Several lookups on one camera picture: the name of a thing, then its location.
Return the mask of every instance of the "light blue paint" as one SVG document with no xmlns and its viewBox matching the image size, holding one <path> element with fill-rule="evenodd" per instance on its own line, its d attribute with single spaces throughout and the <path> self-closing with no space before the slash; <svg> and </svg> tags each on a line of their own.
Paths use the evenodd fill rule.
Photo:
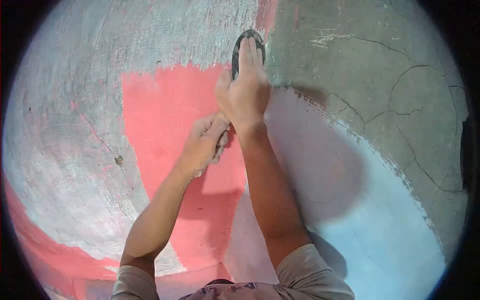
<svg viewBox="0 0 480 300">
<path fill-rule="evenodd" d="M 396 164 L 292 90 L 274 89 L 265 118 L 305 225 L 324 240 L 320 253 L 345 277 L 356 299 L 425 299 L 445 269 L 444 257 Z M 232 239 L 241 232 L 258 233 L 257 224 L 237 226 L 245 214 L 235 216 Z M 232 248 L 229 261 L 241 252 L 265 251 L 263 245 Z M 259 268 L 269 267 L 264 261 Z"/>
</svg>

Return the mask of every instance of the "black sanding pad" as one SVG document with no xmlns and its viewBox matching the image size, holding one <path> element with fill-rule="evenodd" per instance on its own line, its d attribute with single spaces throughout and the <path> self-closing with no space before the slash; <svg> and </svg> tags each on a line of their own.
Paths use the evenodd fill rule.
<svg viewBox="0 0 480 300">
<path fill-rule="evenodd" d="M 253 29 L 249 29 L 244 31 L 240 37 L 238 38 L 235 46 L 233 47 L 233 54 L 232 54 L 232 80 L 237 79 L 239 75 L 239 51 L 240 51 L 240 42 L 244 37 L 251 37 L 255 38 L 255 42 L 257 44 L 257 49 L 262 50 L 262 64 L 265 65 L 265 45 L 264 40 L 262 37 Z"/>
</svg>

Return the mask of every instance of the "right hand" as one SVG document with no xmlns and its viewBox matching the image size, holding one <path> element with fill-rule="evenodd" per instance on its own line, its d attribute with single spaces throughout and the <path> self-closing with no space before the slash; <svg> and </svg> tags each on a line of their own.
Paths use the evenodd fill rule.
<svg viewBox="0 0 480 300">
<path fill-rule="evenodd" d="M 238 78 L 232 82 L 231 71 L 225 69 L 216 83 L 220 111 L 238 134 L 264 122 L 271 88 L 262 61 L 262 51 L 257 49 L 255 39 L 244 37 L 240 43 Z"/>
</svg>

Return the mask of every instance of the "red paint patch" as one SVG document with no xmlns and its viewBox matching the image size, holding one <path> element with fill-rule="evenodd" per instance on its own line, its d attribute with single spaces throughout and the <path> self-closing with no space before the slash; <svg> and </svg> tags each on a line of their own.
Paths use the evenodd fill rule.
<svg viewBox="0 0 480 300">
<path fill-rule="evenodd" d="M 299 27 L 299 6 L 295 4 L 295 16 L 293 19 L 293 32 L 297 32 Z"/>
<path fill-rule="evenodd" d="M 216 79 L 222 66 L 201 71 L 189 64 L 155 74 L 122 74 L 125 132 L 150 199 L 179 156 L 194 120 L 218 111 Z M 235 207 L 245 186 L 236 137 L 216 165 L 187 189 L 170 239 L 187 270 L 223 260 Z"/>
<path fill-rule="evenodd" d="M 57 244 L 30 221 L 25 207 L 6 179 L 4 187 L 15 233 L 43 285 L 58 289 L 64 296 L 72 296 L 74 291 L 70 278 L 115 280 L 115 273 L 104 266 L 118 266 L 119 262 L 109 258 L 97 260 L 79 247 Z"/>
<path fill-rule="evenodd" d="M 268 33 L 274 30 L 277 5 L 278 0 L 258 0 L 255 28 L 265 29 L 265 40 L 268 38 Z"/>
</svg>

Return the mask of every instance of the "person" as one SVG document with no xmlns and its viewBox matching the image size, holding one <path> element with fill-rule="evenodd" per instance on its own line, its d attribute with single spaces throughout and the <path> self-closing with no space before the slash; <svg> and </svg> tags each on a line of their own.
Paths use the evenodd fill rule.
<svg viewBox="0 0 480 300">
<path fill-rule="evenodd" d="M 348 285 L 319 255 L 300 220 L 264 123 L 270 91 L 262 52 L 253 37 L 244 38 L 238 78 L 232 81 L 230 70 L 223 70 L 216 84 L 220 112 L 195 122 L 175 166 L 134 222 L 110 299 L 159 299 L 154 259 L 168 242 L 189 182 L 219 160 L 230 123 L 238 135 L 253 210 L 279 284 L 220 280 L 181 299 L 354 299 Z"/>
</svg>

